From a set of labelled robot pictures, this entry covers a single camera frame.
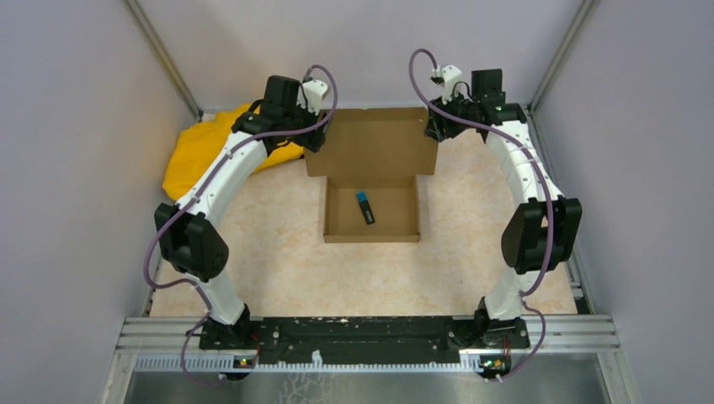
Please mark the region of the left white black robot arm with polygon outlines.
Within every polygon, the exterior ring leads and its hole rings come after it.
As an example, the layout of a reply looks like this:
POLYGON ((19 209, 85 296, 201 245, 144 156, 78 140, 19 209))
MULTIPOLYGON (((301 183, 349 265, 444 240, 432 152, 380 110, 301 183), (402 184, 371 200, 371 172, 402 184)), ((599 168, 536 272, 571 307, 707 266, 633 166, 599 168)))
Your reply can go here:
POLYGON ((207 307, 206 324, 232 348, 246 346, 253 327, 225 271, 229 247, 218 231, 221 218, 249 175, 273 152, 288 144, 320 150, 335 112, 324 112, 322 103, 336 92, 333 82, 310 76, 269 77, 264 96, 237 117, 197 184, 173 205, 161 204, 155 211, 155 247, 181 273, 182 282, 197 289, 207 307))

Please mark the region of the black blue marker pen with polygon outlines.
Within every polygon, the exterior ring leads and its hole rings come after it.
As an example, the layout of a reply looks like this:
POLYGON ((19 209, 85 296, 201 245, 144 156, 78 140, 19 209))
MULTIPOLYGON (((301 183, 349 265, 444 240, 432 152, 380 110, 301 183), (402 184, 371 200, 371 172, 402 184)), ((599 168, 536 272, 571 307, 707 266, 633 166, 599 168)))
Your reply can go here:
POLYGON ((358 201, 358 205, 360 207, 360 211, 363 215, 363 218, 365 220, 366 225, 373 225, 376 220, 373 214, 373 211, 370 207, 369 200, 365 194, 364 191, 359 191, 356 193, 356 199, 358 201))

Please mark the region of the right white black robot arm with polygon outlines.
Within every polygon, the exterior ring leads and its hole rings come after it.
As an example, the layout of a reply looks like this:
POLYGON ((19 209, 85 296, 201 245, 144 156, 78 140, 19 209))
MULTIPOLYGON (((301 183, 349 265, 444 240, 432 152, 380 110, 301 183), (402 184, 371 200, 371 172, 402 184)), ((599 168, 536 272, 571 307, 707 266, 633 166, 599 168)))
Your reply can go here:
POLYGON ((437 141, 476 130, 497 158, 514 201, 514 213, 501 236, 506 268, 475 312, 474 335, 485 347, 506 338, 525 338, 520 319, 525 293, 547 272, 569 259, 583 207, 554 184, 531 140, 525 111, 507 102, 503 72, 472 72, 465 93, 461 70, 437 66, 432 81, 442 94, 432 100, 425 134, 437 141))

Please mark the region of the brown cardboard box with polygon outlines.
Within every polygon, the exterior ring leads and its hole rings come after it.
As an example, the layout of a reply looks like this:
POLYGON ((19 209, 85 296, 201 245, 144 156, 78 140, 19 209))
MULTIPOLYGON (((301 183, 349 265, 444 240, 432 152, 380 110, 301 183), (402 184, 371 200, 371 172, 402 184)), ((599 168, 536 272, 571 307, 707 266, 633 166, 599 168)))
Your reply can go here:
POLYGON ((424 107, 338 109, 306 173, 326 179, 326 243, 418 242, 418 177, 434 174, 439 143, 426 136, 424 107), (366 225, 356 193, 364 191, 376 222, 366 225))

